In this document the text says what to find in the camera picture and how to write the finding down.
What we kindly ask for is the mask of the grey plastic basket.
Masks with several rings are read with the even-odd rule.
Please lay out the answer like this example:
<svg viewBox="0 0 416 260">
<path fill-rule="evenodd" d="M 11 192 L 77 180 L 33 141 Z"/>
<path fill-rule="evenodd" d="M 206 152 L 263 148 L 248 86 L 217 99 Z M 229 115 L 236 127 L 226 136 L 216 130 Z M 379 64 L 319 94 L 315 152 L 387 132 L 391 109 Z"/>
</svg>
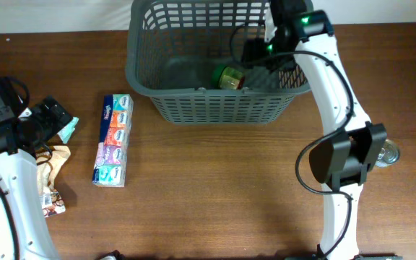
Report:
<svg viewBox="0 0 416 260">
<path fill-rule="evenodd" d="M 179 125 L 267 124 L 310 90 L 299 67 L 244 71 L 240 90 L 212 81 L 236 68 L 243 44 L 262 38 L 267 1 L 135 1 L 130 8 L 126 79 L 162 117 Z"/>
</svg>

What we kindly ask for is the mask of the green lid spice jar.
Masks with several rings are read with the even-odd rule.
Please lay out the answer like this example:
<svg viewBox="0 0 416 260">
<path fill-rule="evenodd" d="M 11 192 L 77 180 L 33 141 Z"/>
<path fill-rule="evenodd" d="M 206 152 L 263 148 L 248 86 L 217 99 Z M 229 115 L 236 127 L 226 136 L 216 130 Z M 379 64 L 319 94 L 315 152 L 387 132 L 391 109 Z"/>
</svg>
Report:
<svg viewBox="0 0 416 260">
<path fill-rule="evenodd" d="M 244 82 L 244 73 L 226 64 L 217 65 L 211 77 L 211 86 L 222 90 L 240 90 Z"/>
</svg>

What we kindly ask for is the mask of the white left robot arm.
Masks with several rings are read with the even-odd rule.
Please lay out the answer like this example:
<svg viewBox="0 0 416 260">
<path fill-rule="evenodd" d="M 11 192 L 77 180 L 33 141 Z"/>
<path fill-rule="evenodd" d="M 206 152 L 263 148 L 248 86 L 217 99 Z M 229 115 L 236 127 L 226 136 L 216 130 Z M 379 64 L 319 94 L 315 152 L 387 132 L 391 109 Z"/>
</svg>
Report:
<svg viewBox="0 0 416 260">
<path fill-rule="evenodd" d="M 37 188 L 36 151 L 72 121 L 53 97 L 0 77 L 0 259 L 58 259 Z"/>
</svg>

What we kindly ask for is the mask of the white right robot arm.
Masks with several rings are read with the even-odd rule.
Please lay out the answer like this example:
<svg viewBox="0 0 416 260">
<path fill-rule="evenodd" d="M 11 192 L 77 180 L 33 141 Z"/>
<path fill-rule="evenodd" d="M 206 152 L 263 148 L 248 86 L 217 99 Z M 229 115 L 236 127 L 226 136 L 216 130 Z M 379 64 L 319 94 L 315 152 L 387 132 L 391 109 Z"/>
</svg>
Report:
<svg viewBox="0 0 416 260">
<path fill-rule="evenodd" d="M 312 11 L 304 1 L 270 1 L 262 21 L 264 42 L 248 41 L 240 65 L 291 70 L 298 66 L 310 86 L 321 117 L 323 135 L 297 157 L 300 170 L 309 156 L 317 190 L 324 198 L 324 231 L 317 259 L 356 259 L 358 203 L 368 173 L 387 138 L 374 124 L 350 85 L 339 57 L 337 38 L 325 11 Z"/>
</svg>

